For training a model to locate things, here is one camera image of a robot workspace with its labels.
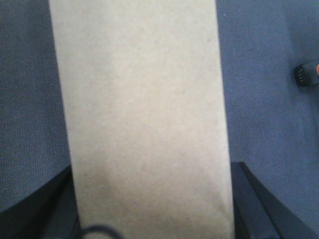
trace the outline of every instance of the black cable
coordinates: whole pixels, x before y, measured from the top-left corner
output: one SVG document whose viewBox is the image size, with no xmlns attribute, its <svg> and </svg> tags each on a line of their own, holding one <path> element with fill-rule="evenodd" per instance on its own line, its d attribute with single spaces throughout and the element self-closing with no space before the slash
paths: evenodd
<svg viewBox="0 0 319 239">
<path fill-rule="evenodd" d="M 76 237 L 71 239 L 82 239 L 83 236 L 90 233 L 100 233 L 105 236 L 109 236 L 113 239 L 124 239 L 124 237 L 119 232 L 117 232 L 114 228 L 110 226 L 106 226 L 106 225 L 93 225 L 93 226 L 87 227 L 85 229 L 82 229 Z"/>
</svg>

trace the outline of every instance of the black connector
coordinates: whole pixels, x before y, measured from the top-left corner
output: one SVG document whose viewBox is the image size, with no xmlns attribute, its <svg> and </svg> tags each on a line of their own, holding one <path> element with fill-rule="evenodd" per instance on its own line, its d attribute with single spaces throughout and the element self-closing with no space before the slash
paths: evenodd
<svg viewBox="0 0 319 239">
<path fill-rule="evenodd" d="M 315 86 L 319 84 L 319 60 L 297 66 L 294 69 L 296 83 L 299 86 Z"/>
</svg>

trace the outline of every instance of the blue fabric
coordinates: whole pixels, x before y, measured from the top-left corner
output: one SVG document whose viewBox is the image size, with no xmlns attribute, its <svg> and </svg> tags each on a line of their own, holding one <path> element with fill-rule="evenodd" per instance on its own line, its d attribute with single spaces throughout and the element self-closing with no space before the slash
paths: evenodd
<svg viewBox="0 0 319 239">
<path fill-rule="evenodd" d="M 319 59 L 318 0 L 218 0 L 231 161 L 319 234 L 319 87 L 293 68 Z"/>
<path fill-rule="evenodd" d="M 1 1 L 0 213 L 69 164 L 48 1 Z"/>
</svg>

